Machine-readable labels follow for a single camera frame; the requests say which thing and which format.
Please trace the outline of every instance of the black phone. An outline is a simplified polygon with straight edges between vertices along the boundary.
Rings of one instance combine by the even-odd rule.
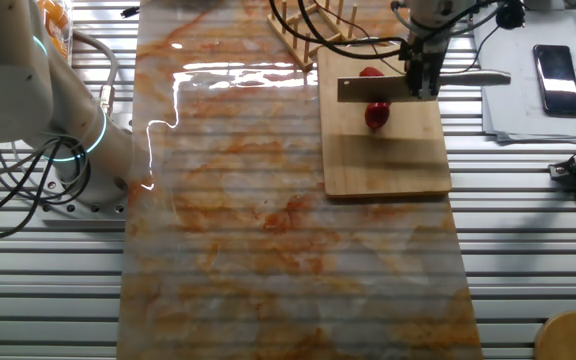
[[[570,48],[536,45],[533,53],[545,112],[548,115],[576,115],[576,78]]]

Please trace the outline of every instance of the cherry tomato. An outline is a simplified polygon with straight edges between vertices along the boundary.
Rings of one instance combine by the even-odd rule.
[[[384,74],[375,69],[374,67],[370,67],[368,66],[367,68],[365,68],[362,72],[359,73],[359,76],[361,77],[365,77],[365,76],[384,76]]]
[[[384,126],[390,117],[390,104],[386,102],[368,104],[366,107],[366,125],[376,130]]]

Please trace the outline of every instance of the white paper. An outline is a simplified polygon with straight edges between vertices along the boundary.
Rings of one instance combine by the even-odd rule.
[[[495,26],[489,21],[477,29],[476,42],[480,43]],[[576,21],[565,12],[528,12],[525,28],[497,30],[484,44],[479,61],[484,69],[509,72],[512,82],[483,88],[484,108],[490,112],[484,130],[514,134],[509,136],[515,139],[570,137],[576,141],[576,118],[552,117],[543,111],[533,57],[537,44],[570,47],[576,76]]]

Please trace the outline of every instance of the black cable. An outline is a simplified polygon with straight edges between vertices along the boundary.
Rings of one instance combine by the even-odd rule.
[[[73,141],[73,142],[74,142],[74,140],[71,140],[71,139],[64,139],[64,142],[66,142],[66,141]],[[85,156],[85,155],[82,155],[81,152],[77,151],[77,149],[74,149],[74,148],[70,148],[70,151],[71,151],[71,153],[72,153],[72,155],[73,155],[73,158],[75,159],[75,165],[76,165],[76,169],[75,169],[76,175],[75,175],[75,176],[79,176],[79,175],[81,174],[81,173],[80,173],[80,171],[81,171],[81,165],[79,164],[79,158],[80,158],[80,157],[83,157],[83,156]],[[6,165],[6,160],[4,159],[3,154],[1,153],[1,149],[0,149],[0,162],[1,162],[1,166],[4,168],[4,170],[7,170],[7,169],[8,169],[8,166]],[[11,179],[15,184],[19,184],[19,180],[17,180],[17,178],[13,175],[12,172],[9,172],[9,173],[8,173],[8,176],[10,177],[10,179]],[[0,183],[1,183],[8,191],[12,191],[12,186],[10,186],[10,185],[8,184],[8,182],[6,182],[1,176],[0,176]],[[77,183],[75,182],[75,183],[73,183],[73,184],[70,184],[68,187],[66,187],[66,189],[65,189],[64,191],[62,191],[61,193],[42,197],[42,198],[40,199],[41,204],[42,204],[42,205],[43,205],[43,204],[58,205],[56,202],[52,202],[51,200],[55,200],[55,199],[59,200],[59,199],[61,199],[63,196],[68,195],[69,193],[72,192],[72,190],[75,188],[76,185],[77,185]],[[34,200],[35,197],[37,196],[37,194],[36,194],[36,193],[33,193],[33,192],[30,191],[30,190],[24,190],[24,189],[22,189],[22,191],[19,192],[19,193],[17,194],[17,196],[19,196],[19,197],[21,197],[21,198],[24,198],[24,199],[27,199],[27,200]]]
[[[61,138],[64,142],[72,142],[74,145],[76,146],[71,146],[69,147],[74,161],[76,161],[76,174],[75,177],[79,177],[81,175],[80,171],[84,171],[84,180],[83,182],[81,181],[75,181],[72,184],[70,184],[69,186],[67,186],[64,191],[62,191],[61,193],[52,195],[52,196],[47,196],[47,197],[42,197],[40,198],[40,204],[49,204],[49,205],[63,205],[63,204],[67,204],[70,203],[74,200],[76,200],[86,189],[86,187],[88,186],[88,184],[90,183],[90,177],[91,177],[91,166],[90,166],[90,162],[86,161],[87,159],[87,154],[86,151],[84,150],[84,148],[81,146],[81,144],[76,143],[74,140],[69,139],[69,138]],[[5,161],[3,160],[2,156],[1,156],[1,152],[0,152],[0,160],[2,161],[2,164],[5,164]],[[85,164],[85,168],[81,169],[81,166],[79,164],[79,161],[81,161],[83,164]],[[10,190],[9,186],[5,181],[3,181],[3,179],[0,179],[0,182],[2,182],[2,184],[4,185],[4,187],[6,187],[7,189]],[[79,189],[77,190],[77,192],[73,195],[71,195],[69,198],[65,199],[65,200],[60,200],[60,201],[51,201],[53,199],[60,199],[61,197],[64,197],[66,195],[69,195],[70,193],[72,193],[73,189],[75,188],[75,186],[77,186],[77,184],[81,183],[81,185],[79,186]],[[28,195],[24,195],[22,193],[19,193],[18,196],[28,199],[28,200],[34,200],[35,197],[37,196],[36,193],[32,193],[31,191],[25,191],[26,194]]]
[[[344,51],[341,49],[338,49],[336,46],[339,46],[339,43],[334,42],[331,43],[329,41],[327,41],[317,30],[317,28],[315,27],[315,25],[312,23],[312,21],[310,20],[310,16],[308,15],[308,11],[306,10],[306,5],[304,4],[303,0],[298,0],[297,3],[299,4],[299,11],[301,12],[301,16],[304,20],[304,22],[306,23],[306,25],[308,26],[308,28],[310,29],[310,31],[313,33],[313,35],[321,42],[321,44],[323,46],[325,46],[327,49],[329,49],[332,52],[335,52],[339,55],[351,58],[351,59],[358,59],[358,60],[379,60],[379,59],[384,59],[384,58],[388,58],[391,56],[395,56],[395,55],[399,55],[399,53],[406,48],[407,43],[405,42],[405,40],[401,39],[401,38],[397,38],[396,41],[400,41],[401,42],[401,48],[397,49],[397,50],[393,50],[387,53],[383,53],[383,54],[376,54],[376,55],[368,55],[368,54],[356,54],[356,53],[352,53],[352,52],[348,52],[348,51]]]
[[[39,198],[41,197],[41,192],[43,190],[43,187],[46,185],[46,181],[48,180],[48,173],[50,172],[50,169],[52,168],[52,164],[55,161],[55,157],[57,156],[57,151],[59,150],[59,148],[62,145],[62,140],[59,140],[59,142],[57,142],[57,144],[55,145],[52,154],[50,154],[50,158],[48,158],[48,165],[46,166],[46,170],[44,171],[43,176],[41,177],[41,182],[39,183],[39,189],[37,189],[37,198],[35,199],[35,201],[33,201],[32,206],[30,207],[30,211],[28,212],[28,215],[26,215],[26,217],[14,228],[0,232],[0,239],[8,237],[10,235],[13,235],[17,232],[19,232],[21,229],[23,229],[26,225],[28,225],[28,223],[30,222],[30,219],[32,219],[32,217],[35,215],[35,212],[37,211],[37,207],[39,206]],[[34,169],[35,166],[37,166],[37,162],[39,162],[39,159],[41,158],[41,155],[38,155],[35,160],[33,161],[33,163],[31,164],[31,167]],[[28,181],[28,177],[30,176],[32,171],[28,171],[26,173],[26,175],[24,175],[23,177],[23,182],[21,182],[19,185],[17,185],[17,187],[15,188],[17,190],[17,192],[21,189],[21,187],[25,184],[26,181]],[[10,193],[8,194],[8,196],[6,196],[4,199],[2,199],[0,201],[0,208],[3,207],[8,201],[10,201],[10,199],[12,199],[12,197],[14,196],[14,193]]]
[[[317,8],[327,12],[328,14],[334,16],[336,19],[339,19],[339,21],[347,24],[348,26],[352,26],[352,27],[356,27],[357,29],[359,29],[359,31],[361,31],[362,33],[364,33],[364,35],[366,36],[366,38],[370,38],[370,35],[368,34],[368,31],[366,31],[366,29],[364,29],[363,27],[352,23],[344,18],[342,18],[341,16],[335,14],[334,12],[332,12],[329,9],[326,9],[325,7],[322,7],[321,5],[319,5],[319,3],[317,2],[317,0],[313,0],[313,2],[317,5]],[[379,54],[379,51],[377,50],[377,46],[375,44],[370,44],[370,46],[372,46],[372,49],[375,51],[375,54]],[[403,72],[401,72],[399,69],[397,69],[396,67],[390,65],[386,59],[379,59],[382,63],[386,64],[386,66],[388,66],[390,69],[392,69],[393,71],[395,71],[396,73],[400,74],[400,75],[405,75]]]
[[[448,21],[447,23],[443,24],[442,26],[436,28],[433,32],[431,32],[430,34],[428,34],[428,36],[424,37],[421,41],[420,44],[423,44],[424,42],[432,39],[433,37],[437,36],[438,34],[440,34],[442,31],[444,30],[448,30],[450,28],[453,27],[453,25],[455,25],[457,22],[459,22],[459,20],[461,20],[462,18],[470,15],[470,14],[474,14],[475,12],[479,11],[479,9],[486,7],[488,5],[492,5],[496,2],[517,2],[519,4],[521,4],[522,7],[524,8],[528,8],[526,7],[526,5],[524,3],[522,3],[519,0],[486,0],[480,3],[477,3],[471,7],[469,7],[468,9],[462,11],[459,13],[459,15],[455,16],[454,18],[452,18],[450,21]]]
[[[319,39],[315,39],[315,38],[311,38],[308,36],[304,36],[298,32],[296,32],[295,30],[293,30],[290,25],[288,25],[286,23],[286,21],[281,17],[281,15],[279,14],[279,10],[277,10],[277,5],[275,4],[274,0],[269,0],[270,2],[270,8],[272,10],[273,15],[275,16],[275,18],[277,19],[277,21],[279,21],[279,23],[281,24],[282,27],[284,27],[286,29],[286,31],[288,31],[291,35],[296,36],[298,39],[304,40],[304,41],[308,41],[311,42],[313,44],[319,44],[319,45],[324,45],[324,43],[328,43],[328,44],[335,44],[338,46],[341,45],[369,45],[369,44],[379,44],[382,42],[388,42],[388,41],[403,41],[405,42],[404,39],[400,38],[400,37],[387,37],[387,38],[377,38],[377,39],[361,39],[361,40],[348,40],[348,41],[335,41],[334,43],[329,42],[328,40],[319,40]]]
[[[486,37],[481,41],[481,44],[479,44],[479,48],[477,49],[477,53],[475,53],[475,60],[472,61],[472,64],[470,64],[470,66],[468,66],[465,70],[461,70],[461,71],[456,71],[456,72],[451,72],[450,74],[461,74],[461,73],[465,73],[468,70],[472,69],[475,66],[475,63],[477,63],[477,59],[479,59],[479,54],[481,53],[481,49],[484,47],[484,44],[486,43],[486,41],[488,39],[490,39],[490,37],[492,36],[492,34],[495,33],[495,31],[499,30],[499,25],[497,25],[496,28],[494,28],[488,35],[486,35]]]
[[[21,190],[21,188],[23,187],[25,182],[28,181],[28,178],[30,177],[32,170],[35,169],[35,167],[37,166],[37,163],[39,162],[39,159],[41,159],[41,154],[43,154],[43,152],[39,153],[39,155],[37,155],[37,157],[35,157],[35,160],[32,161],[32,163],[30,164],[30,167],[29,167],[30,170],[21,178],[21,182],[17,186],[15,186],[15,188],[8,195],[6,195],[6,197],[1,199],[0,209],[4,205],[6,205],[6,203],[8,203],[8,201],[10,201],[10,199],[12,199],[15,195],[17,195],[17,193]]]

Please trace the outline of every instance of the wooden peg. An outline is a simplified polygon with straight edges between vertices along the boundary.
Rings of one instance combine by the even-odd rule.
[[[286,0],[283,0],[281,2],[281,18],[284,19],[284,21],[288,19],[288,3],[286,2]],[[281,33],[285,34],[286,28],[282,27]]]
[[[310,57],[310,41],[305,41],[304,45],[304,63],[308,63],[308,58]]]
[[[357,4],[352,6],[352,16],[350,17],[350,23],[348,25],[348,38],[352,38],[352,31],[355,29],[355,20],[357,20]]]
[[[344,0],[339,0],[339,8],[337,9],[337,25],[341,23],[341,14],[344,11]]]
[[[295,25],[293,25],[293,29],[295,30],[296,33],[299,32],[299,23],[298,22],[295,22]],[[292,37],[292,48],[293,49],[297,48],[297,40],[299,40],[298,37],[296,37],[296,36]]]

